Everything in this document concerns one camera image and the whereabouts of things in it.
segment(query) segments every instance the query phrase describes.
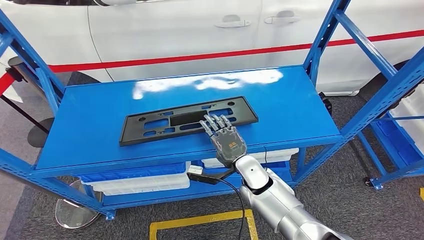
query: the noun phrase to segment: robot finger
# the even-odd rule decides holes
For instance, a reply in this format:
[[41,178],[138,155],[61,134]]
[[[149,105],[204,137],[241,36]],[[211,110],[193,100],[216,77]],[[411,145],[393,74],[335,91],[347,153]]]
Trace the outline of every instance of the robot finger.
[[209,128],[209,126],[206,124],[205,121],[200,120],[200,125],[204,128],[204,130],[209,135],[209,137],[211,137],[212,135],[214,135],[214,133],[211,131],[211,129]]
[[212,127],[212,129],[215,132],[218,131],[217,124],[214,122],[214,120],[209,115],[205,114],[203,117],[209,122],[210,126]]
[[222,129],[225,128],[225,124],[223,123],[223,121],[221,120],[221,118],[219,118],[215,114],[212,114],[211,116],[212,116],[212,118],[215,119],[216,123],[220,126],[220,128],[222,128]]
[[227,118],[226,116],[221,115],[220,117],[222,118],[222,120],[224,120],[224,122],[225,122],[225,124],[226,124],[227,128],[231,128],[231,127],[233,126],[233,125],[231,124],[230,120],[228,120],[228,118]]

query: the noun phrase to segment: black cable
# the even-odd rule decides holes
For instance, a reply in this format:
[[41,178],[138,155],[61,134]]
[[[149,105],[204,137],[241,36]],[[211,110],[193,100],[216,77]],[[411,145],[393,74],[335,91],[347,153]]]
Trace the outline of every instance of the black cable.
[[267,153],[268,153],[268,150],[267,150],[267,147],[266,146],[263,146],[263,148],[265,149],[265,171],[266,171],[266,170],[268,170],[268,162],[267,162]]
[[220,181],[221,183],[224,183],[224,184],[230,186],[234,190],[234,192],[238,195],[238,198],[240,199],[242,216],[241,216],[240,231],[238,232],[238,238],[237,238],[238,240],[240,240],[240,238],[242,237],[243,223],[245,222],[245,205],[243,204],[242,195],[240,195],[240,192],[237,191],[237,188],[234,185],[232,185],[231,183],[229,183],[225,180],[219,179],[219,178],[215,178],[215,179]]

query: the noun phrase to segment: robotic hand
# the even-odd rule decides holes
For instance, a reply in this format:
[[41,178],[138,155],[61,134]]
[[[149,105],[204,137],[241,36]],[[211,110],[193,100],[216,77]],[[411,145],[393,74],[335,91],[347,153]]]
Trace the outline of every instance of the robotic hand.
[[240,173],[242,198],[259,212],[275,233],[281,233],[285,240],[352,240],[310,215],[290,186],[247,155],[245,141],[224,115],[204,117],[206,122],[202,120],[200,124],[216,147],[217,159]]

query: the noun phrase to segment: rectangular slot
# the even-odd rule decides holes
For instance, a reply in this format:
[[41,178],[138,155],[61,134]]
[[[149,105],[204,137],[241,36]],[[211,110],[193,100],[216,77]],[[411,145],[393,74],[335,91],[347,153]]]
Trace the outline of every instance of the rectangular slot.
[[213,111],[209,111],[209,114],[215,114],[216,116],[221,116],[221,115],[232,115],[233,114],[233,110],[231,110],[231,108],[224,108],[224,109],[217,109],[217,110],[213,110]]
[[164,133],[174,133],[175,132],[175,127],[168,127],[165,128],[165,130],[163,130]]
[[162,116],[171,116],[171,115],[173,115],[173,114],[174,114],[174,112],[173,112],[173,111],[167,111],[167,112],[161,113],[161,114],[159,114],[159,115],[162,115]]
[[154,121],[148,121],[144,124],[144,129],[155,129],[168,126],[168,118],[163,118]]
[[171,127],[174,127],[178,125],[198,123],[200,120],[205,120],[205,118],[203,117],[205,114],[208,114],[208,111],[193,111],[171,116],[170,125]]
[[143,134],[145,137],[154,136],[156,135],[156,131],[147,131]]
[[180,130],[189,130],[189,129],[198,129],[201,128],[202,125],[198,122],[196,123],[191,123],[191,124],[187,124],[187,125],[182,125],[179,127]]

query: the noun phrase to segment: yellow floor tape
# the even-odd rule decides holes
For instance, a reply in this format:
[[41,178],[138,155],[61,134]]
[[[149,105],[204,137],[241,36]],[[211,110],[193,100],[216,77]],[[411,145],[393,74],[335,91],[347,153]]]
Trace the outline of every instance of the yellow floor tape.
[[[198,224],[207,224],[225,220],[239,219],[242,217],[242,211],[229,211],[206,216],[195,216],[189,218],[181,218],[168,221],[157,221],[150,224],[149,239],[156,240],[158,230],[172,229],[178,227],[187,227]],[[247,225],[249,227],[250,239],[258,240],[258,233],[256,232],[255,219],[251,209],[246,209],[245,217],[247,218]]]

